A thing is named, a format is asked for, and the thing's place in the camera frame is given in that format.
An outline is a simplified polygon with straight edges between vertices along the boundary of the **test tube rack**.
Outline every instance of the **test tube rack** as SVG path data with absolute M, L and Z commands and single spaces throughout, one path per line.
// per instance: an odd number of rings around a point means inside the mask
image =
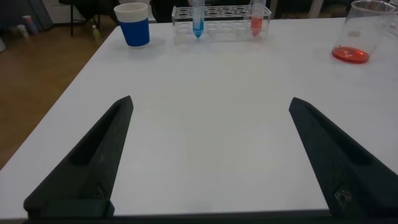
M 172 12 L 174 44 L 198 42 L 238 42 L 265 40 L 271 11 L 265 8 L 258 35 L 251 31 L 253 6 L 205 6 L 203 34 L 196 38 L 192 27 L 192 7 L 174 7 Z

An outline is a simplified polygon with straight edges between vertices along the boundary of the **blue cup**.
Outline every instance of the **blue cup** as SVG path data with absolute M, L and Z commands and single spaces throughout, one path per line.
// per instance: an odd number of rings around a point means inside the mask
M 148 5 L 134 2 L 114 8 L 128 46 L 141 47 L 149 43 Z

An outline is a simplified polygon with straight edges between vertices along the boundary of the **glass beaker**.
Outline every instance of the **glass beaker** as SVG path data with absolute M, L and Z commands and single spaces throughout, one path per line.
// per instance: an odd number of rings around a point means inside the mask
M 351 63 L 365 63 L 383 37 L 395 15 L 395 7 L 373 0 L 351 3 L 332 55 Z

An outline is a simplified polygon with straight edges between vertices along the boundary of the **red liquid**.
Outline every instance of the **red liquid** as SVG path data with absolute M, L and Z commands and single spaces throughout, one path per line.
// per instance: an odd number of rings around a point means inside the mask
M 369 60 L 369 54 L 353 47 L 335 47 L 331 54 L 340 60 L 350 63 L 365 63 Z
M 260 31 L 261 31 L 261 27 L 262 27 L 262 16 L 259 17 L 252 17 L 251 18 L 251 34 L 253 34 L 253 36 L 257 36 L 259 35 Z

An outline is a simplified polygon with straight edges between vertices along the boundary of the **bottle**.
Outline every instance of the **bottle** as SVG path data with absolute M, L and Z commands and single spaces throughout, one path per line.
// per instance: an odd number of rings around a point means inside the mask
M 29 30 L 33 33 L 33 34 L 39 34 L 39 30 L 37 29 L 37 26 L 35 24 L 35 22 L 32 20 L 32 17 L 27 15 L 27 16 L 22 16 L 26 26 L 29 28 Z
M 93 25 L 93 36 L 94 36 L 94 39 L 95 39 L 95 42 L 97 43 L 97 45 L 101 46 L 101 44 L 102 44 L 101 34 L 95 25 Z
M 23 37 L 29 38 L 29 34 L 28 34 L 24 24 L 18 25 L 17 29 L 19 30 L 19 32 L 22 34 Z
M 6 45 L 4 44 L 4 42 L 2 41 L 2 39 L 0 37 L 0 52 L 2 52 L 5 49 L 6 49 Z

